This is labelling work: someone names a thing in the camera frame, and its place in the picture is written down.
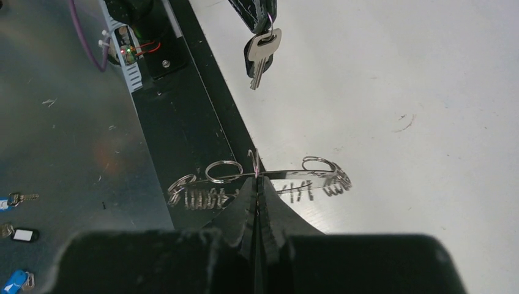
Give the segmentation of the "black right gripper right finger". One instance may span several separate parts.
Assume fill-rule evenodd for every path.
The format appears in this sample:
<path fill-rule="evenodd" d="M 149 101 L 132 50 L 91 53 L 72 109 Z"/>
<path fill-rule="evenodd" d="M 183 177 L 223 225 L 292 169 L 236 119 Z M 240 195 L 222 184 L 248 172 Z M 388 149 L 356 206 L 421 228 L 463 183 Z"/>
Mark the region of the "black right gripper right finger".
<path fill-rule="evenodd" d="M 419 234 L 325 235 L 259 183 L 266 293 L 464 293 L 445 247 Z"/>

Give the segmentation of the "silver key with black tag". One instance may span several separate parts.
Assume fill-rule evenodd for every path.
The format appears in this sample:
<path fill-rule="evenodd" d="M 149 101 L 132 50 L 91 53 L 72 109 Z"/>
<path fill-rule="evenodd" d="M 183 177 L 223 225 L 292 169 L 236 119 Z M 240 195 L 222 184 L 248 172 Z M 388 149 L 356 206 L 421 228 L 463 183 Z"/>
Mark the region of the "silver key with black tag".
<path fill-rule="evenodd" d="M 251 78 L 250 89 L 257 90 L 260 86 L 261 77 L 266 71 L 268 64 L 272 64 L 274 53 L 278 50 L 282 30 L 274 28 L 274 20 L 268 12 L 270 28 L 267 32 L 252 37 L 244 48 L 246 73 Z"/>

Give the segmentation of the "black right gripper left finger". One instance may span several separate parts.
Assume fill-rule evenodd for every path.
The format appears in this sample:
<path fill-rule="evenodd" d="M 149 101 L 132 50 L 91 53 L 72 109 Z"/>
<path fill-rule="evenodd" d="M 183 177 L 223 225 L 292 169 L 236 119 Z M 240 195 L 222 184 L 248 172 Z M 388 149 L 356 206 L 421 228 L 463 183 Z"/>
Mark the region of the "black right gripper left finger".
<path fill-rule="evenodd" d="M 251 184 L 199 230 L 97 231 L 74 237 L 48 293 L 256 293 L 247 233 Z"/>

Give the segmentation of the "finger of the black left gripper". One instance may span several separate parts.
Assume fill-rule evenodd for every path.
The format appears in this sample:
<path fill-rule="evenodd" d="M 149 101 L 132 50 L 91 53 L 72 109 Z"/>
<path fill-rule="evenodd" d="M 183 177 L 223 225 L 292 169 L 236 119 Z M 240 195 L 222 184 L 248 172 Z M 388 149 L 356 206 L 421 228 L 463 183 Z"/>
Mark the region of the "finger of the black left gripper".
<path fill-rule="evenodd" d="M 277 17 L 277 0 L 229 0 L 253 34 L 267 31 Z"/>

